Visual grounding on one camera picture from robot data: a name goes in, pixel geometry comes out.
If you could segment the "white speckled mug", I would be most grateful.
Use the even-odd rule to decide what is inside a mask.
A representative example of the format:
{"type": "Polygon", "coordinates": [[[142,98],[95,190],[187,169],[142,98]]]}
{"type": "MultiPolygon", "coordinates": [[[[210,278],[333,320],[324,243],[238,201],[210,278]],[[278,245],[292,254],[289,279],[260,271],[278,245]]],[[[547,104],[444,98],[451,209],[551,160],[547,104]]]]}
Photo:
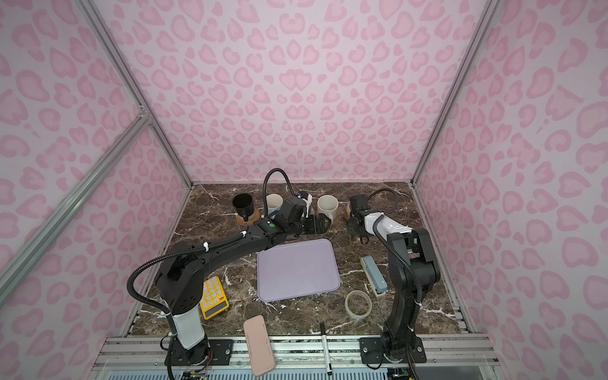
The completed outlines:
{"type": "Polygon", "coordinates": [[[323,195],[318,199],[317,208],[319,215],[325,215],[331,223],[337,220],[340,203],[338,199],[331,195],[323,195]]]}

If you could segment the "light blue mug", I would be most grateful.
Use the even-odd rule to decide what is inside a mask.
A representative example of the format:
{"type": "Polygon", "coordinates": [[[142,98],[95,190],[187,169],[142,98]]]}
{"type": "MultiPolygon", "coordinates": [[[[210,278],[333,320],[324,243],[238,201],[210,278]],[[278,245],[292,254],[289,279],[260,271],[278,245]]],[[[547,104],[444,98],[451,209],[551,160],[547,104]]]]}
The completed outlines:
{"type": "Polygon", "coordinates": [[[279,194],[272,193],[265,197],[266,207],[265,213],[267,216],[271,215],[272,212],[277,212],[283,205],[283,197],[279,194]]]}

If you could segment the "woven rattan coaster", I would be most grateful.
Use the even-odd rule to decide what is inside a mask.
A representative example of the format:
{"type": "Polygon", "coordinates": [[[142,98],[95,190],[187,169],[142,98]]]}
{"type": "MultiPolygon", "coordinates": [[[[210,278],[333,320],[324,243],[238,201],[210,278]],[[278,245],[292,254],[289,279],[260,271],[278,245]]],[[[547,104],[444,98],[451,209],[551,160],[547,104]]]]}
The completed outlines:
{"type": "Polygon", "coordinates": [[[236,216],[237,223],[240,226],[251,226],[261,218],[261,214],[256,210],[247,220],[244,220],[240,215],[236,216]]]}

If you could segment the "black mug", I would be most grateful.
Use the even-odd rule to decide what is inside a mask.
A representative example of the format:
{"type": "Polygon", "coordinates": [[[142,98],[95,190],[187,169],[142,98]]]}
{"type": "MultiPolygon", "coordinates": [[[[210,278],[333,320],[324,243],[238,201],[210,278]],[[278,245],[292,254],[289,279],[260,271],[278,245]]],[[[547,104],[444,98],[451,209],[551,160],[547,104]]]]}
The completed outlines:
{"type": "Polygon", "coordinates": [[[237,194],[232,199],[232,205],[237,215],[240,215],[244,220],[247,220],[256,211],[253,197],[248,193],[237,194]]]}

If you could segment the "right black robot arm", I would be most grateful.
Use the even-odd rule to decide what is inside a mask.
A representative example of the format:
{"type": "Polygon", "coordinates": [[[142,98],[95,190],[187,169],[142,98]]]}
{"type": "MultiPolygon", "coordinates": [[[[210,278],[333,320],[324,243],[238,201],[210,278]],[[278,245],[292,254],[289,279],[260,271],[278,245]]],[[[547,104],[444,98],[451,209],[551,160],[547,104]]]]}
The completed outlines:
{"type": "Polygon", "coordinates": [[[381,212],[352,212],[349,234],[363,241],[371,236],[386,248],[389,278],[395,288],[394,302],[377,343],[364,340],[365,364],[389,361],[424,364],[424,345],[416,335],[422,302],[440,280],[440,269],[429,232],[403,226],[381,212]]]}

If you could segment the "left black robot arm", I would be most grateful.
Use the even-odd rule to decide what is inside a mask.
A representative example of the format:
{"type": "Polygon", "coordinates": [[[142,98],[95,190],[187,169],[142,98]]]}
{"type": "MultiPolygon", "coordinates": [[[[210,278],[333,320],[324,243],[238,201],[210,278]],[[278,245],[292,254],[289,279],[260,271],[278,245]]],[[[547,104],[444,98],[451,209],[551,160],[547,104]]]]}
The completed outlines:
{"type": "Polygon", "coordinates": [[[324,234],[331,219],[312,215],[297,222],[280,215],[263,218],[243,231],[199,245],[180,245],[165,256],[155,286],[167,307],[174,340],[166,365],[207,364],[211,351],[200,321],[204,282],[212,272],[251,253],[259,253],[303,234],[324,234]]]}

